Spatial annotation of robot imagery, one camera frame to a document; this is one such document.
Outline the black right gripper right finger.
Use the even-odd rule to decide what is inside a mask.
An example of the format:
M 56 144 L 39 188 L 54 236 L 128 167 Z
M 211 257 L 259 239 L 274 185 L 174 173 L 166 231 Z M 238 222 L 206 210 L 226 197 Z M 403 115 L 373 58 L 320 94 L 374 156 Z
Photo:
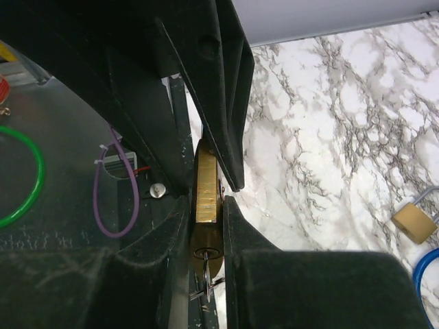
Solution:
M 229 328 L 426 328 L 408 272 L 379 252 L 283 251 L 223 203 Z

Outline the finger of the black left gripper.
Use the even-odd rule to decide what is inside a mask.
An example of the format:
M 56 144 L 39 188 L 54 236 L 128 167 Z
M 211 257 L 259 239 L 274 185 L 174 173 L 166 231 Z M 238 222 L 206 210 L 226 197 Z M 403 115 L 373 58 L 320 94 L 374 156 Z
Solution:
M 129 1 L 2 1 L 1 39 L 111 124 L 171 193 L 189 192 L 167 89 Z
M 233 2 L 160 1 L 156 22 L 223 174 L 239 191 L 254 58 Z

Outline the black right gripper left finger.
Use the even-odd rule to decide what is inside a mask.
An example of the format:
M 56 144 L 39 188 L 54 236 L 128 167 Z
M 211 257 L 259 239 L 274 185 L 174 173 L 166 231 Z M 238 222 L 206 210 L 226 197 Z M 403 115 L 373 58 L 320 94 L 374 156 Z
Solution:
M 186 328 L 190 203 L 115 252 L 1 253 L 2 328 Z

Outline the silver key with ring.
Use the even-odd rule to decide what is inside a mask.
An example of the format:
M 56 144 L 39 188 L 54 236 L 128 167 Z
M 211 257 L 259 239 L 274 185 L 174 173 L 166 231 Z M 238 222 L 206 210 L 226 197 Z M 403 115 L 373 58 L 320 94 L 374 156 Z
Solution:
M 218 286 L 221 283 L 224 283 L 226 281 L 225 278 L 220 278 L 216 281 L 212 281 L 211 279 L 211 273 L 210 273 L 210 267 L 209 267 L 209 259 L 210 254 L 205 251 L 203 253 L 203 270 L 202 270 L 202 289 L 198 290 L 196 292 L 193 292 L 189 295 L 189 300 L 193 301 L 196 300 L 202 296 L 204 296 L 207 300 L 207 302 L 211 301 L 213 289 Z

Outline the brass padlock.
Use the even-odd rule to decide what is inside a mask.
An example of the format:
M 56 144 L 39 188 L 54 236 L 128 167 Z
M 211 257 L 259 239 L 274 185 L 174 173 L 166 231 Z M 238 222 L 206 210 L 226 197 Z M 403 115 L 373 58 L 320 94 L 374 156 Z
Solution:
M 207 139 L 198 142 L 191 206 L 189 250 L 193 268 L 203 278 L 204 265 L 214 278 L 224 259 L 223 195 L 217 159 Z
M 424 243 L 438 229 L 438 215 L 431 218 L 418 207 L 418 204 L 434 191 L 438 191 L 438 186 L 427 188 L 392 216 L 392 222 L 396 227 L 418 245 Z

